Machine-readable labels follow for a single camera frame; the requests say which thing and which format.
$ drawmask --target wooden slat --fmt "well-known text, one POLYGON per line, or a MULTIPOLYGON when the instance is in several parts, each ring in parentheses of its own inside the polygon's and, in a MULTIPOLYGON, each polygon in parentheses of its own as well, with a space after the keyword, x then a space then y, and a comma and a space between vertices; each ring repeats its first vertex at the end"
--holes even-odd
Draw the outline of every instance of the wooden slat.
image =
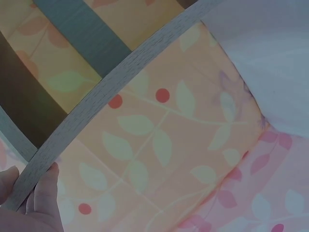
POLYGON ((0 106, 38 148, 67 116, 0 33, 0 106))
POLYGON ((197 2, 197 0, 177 0, 177 2, 184 8, 187 9, 189 6, 197 2))

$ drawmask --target pink fabric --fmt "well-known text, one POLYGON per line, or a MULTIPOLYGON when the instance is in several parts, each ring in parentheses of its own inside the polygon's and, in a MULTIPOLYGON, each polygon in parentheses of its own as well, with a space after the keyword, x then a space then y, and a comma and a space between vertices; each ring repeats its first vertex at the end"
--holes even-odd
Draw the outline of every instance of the pink fabric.
POLYGON ((269 128, 175 232, 309 232, 309 140, 269 128))

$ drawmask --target red berry print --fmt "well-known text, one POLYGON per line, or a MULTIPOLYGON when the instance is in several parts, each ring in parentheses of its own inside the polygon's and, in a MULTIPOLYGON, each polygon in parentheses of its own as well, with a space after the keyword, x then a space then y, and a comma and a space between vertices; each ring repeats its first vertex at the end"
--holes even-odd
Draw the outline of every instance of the red berry print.
POLYGON ((84 214, 84 215, 88 215, 91 213, 91 207, 90 205, 86 204, 86 203, 82 203, 78 206, 78 210, 79 212, 81 212, 81 214, 84 214))
POLYGON ((277 224, 272 228, 271 232, 283 232, 283 230, 284 230, 284 225, 277 224))
POLYGON ((122 105, 122 97, 117 94, 109 103, 108 105, 112 109, 117 109, 122 105))
POLYGON ((166 103, 169 100, 169 91, 166 88, 158 89, 155 93, 155 98, 160 103, 166 103))

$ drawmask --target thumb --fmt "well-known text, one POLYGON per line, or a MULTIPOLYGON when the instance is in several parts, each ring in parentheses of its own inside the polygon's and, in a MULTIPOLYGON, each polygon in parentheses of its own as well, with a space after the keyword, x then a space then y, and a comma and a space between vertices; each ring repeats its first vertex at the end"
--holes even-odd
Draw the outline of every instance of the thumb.
POLYGON ((19 170, 16 166, 0 172, 0 204, 3 204, 9 197, 16 179, 19 177, 19 170))
POLYGON ((57 181, 59 168, 54 163, 41 177, 34 189, 34 211, 50 215, 55 219, 60 217, 57 205, 57 181))

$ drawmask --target hand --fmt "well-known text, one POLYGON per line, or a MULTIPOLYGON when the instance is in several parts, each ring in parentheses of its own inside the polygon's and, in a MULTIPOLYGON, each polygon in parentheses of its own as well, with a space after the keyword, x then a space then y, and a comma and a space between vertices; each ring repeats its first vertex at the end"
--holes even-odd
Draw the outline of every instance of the hand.
MULTIPOLYGON (((57 205, 59 168, 54 163, 41 177, 18 212, 0 208, 1 232, 63 232, 57 205)), ((12 167, 0 172, 0 204, 10 195, 19 171, 12 167)))

